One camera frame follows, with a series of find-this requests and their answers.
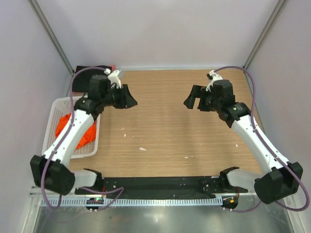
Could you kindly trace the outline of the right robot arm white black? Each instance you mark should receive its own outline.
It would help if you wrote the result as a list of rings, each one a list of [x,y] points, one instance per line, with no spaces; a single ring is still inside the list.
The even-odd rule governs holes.
[[[192,109],[199,98],[198,109],[204,112],[217,112],[219,118],[236,132],[248,146],[260,169],[262,176],[239,168],[228,168],[221,172],[219,187],[230,192],[235,187],[255,191],[259,199],[270,204],[298,191],[298,180],[303,168],[298,163],[291,163],[271,144],[256,121],[251,111],[243,102],[236,102],[232,83],[218,80],[211,86],[194,85],[184,105]]]

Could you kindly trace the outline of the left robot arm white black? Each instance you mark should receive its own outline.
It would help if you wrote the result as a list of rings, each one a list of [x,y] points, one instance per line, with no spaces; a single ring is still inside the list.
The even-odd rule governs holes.
[[[120,72],[115,70],[108,76],[91,77],[87,96],[72,102],[71,116],[60,135],[43,155],[32,157],[30,166],[34,183],[42,191],[47,189],[60,195],[84,187],[92,194],[102,191],[99,172],[90,169],[71,172],[68,167],[78,143],[105,107],[128,109],[137,105],[119,76]]]

